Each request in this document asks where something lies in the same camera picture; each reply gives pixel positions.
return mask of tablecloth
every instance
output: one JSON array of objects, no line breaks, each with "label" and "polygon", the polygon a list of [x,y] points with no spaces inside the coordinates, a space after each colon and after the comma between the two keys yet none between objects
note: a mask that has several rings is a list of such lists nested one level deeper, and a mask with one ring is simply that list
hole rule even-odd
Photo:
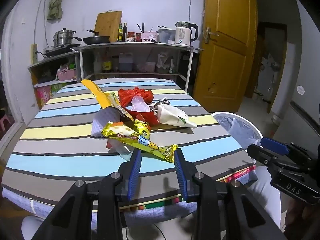
[{"label": "tablecloth", "polygon": [[[103,79],[103,91],[150,89],[154,101],[167,97],[186,112],[197,128],[152,127],[150,140],[159,146],[178,144],[185,159],[214,179],[243,182],[255,179],[254,163],[228,132],[173,81],[164,79]],[[106,148],[106,139],[91,136],[92,120],[100,105],[82,84],[63,87],[28,125],[4,171],[3,197],[45,218],[75,181],[101,180],[125,160]],[[92,227],[96,225],[97,202]],[[123,223],[155,223],[196,210],[183,201],[174,164],[142,157],[134,200],[121,203]]]}]

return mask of metal screw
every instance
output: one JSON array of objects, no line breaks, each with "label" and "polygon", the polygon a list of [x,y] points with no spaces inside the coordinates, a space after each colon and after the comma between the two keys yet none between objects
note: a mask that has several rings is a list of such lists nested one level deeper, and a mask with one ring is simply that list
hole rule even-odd
[{"label": "metal screw", "polygon": [[204,174],[203,174],[202,172],[196,172],[196,173],[195,173],[195,177],[196,177],[197,179],[202,179],[202,178],[204,177]]},{"label": "metal screw", "polygon": [[114,173],[111,174],[111,178],[113,178],[113,179],[117,179],[119,177],[120,177],[120,173],[119,172],[114,172]]},{"label": "metal screw", "polygon": [[241,182],[239,180],[232,180],[230,184],[234,187],[240,187]]},{"label": "metal screw", "polygon": [[81,187],[84,184],[83,180],[77,180],[75,185],[76,187]]}]

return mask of refrigerator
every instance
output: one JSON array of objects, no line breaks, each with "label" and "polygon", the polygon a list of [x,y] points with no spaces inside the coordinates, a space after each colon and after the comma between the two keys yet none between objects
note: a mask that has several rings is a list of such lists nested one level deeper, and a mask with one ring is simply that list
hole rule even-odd
[{"label": "refrigerator", "polygon": [[320,144],[320,33],[298,1],[302,30],[301,63],[291,103],[274,139],[295,143],[318,156]]}]

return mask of wooden cutting board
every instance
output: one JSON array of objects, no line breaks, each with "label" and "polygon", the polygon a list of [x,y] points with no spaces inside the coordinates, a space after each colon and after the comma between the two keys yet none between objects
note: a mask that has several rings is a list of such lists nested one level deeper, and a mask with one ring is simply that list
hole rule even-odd
[{"label": "wooden cutting board", "polygon": [[116,42],[121,17],[122,11],[99,13],[94,31],[100,36],[110,36],[110,42]]}]

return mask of round sticker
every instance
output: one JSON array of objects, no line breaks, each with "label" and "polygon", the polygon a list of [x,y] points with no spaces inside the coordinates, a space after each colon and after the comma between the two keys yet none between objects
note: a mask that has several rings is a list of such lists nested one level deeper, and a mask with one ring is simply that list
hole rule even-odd
[{"label": "round sticker", "polygon": [[300,95],[304,94],[304,88],[302,86],[297,86],[297,91]]}]

